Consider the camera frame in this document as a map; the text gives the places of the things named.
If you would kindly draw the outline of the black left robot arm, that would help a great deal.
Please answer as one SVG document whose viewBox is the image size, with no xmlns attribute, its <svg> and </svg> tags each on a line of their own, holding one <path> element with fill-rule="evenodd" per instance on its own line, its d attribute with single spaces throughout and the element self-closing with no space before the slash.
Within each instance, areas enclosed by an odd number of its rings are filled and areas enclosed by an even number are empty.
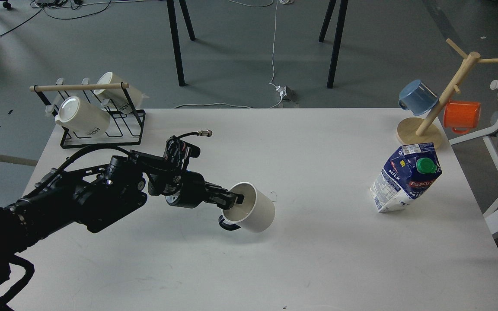
<svg viewBox="0 0 498 311">
<path fill-rule="evenodd" d="M 100 232 L 143 206 L 148 196 L 164 196 L 171 206 L 194 208 L 213 203 L 222 210 L 244 203 L 246 196 L 209 183 L 188 171 L 200 148 L 171 136 L 162 157 L 127 151 L 106 165 L 75 171 L 67 167 L 103 144 L 84 147 L 53 168 L 34 189 L 15 203 L 0 207 L 0 311 L 32 279 L 35 268 L 18 252 L 77 222 L 92 233 Z"/>
</svg>

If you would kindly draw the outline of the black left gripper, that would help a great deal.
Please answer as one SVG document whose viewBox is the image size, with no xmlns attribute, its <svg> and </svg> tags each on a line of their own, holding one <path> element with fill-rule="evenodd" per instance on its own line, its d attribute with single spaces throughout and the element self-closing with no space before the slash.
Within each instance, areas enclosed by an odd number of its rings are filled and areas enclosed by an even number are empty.
<svg viewBox="0 0 498 311">
<path fill-rule="evenodd" d="M 242 204 L 245 196 L 212 183 L 206 183 L 204 177 L 193 171 L 186 171 L 181 178 L 182 185 L 168 187 L 164 193 L 170 206 L 193 209 L 200 203 L 213 203 L 222 210 L 230 210 L 236 203 Z"/>
</svg>

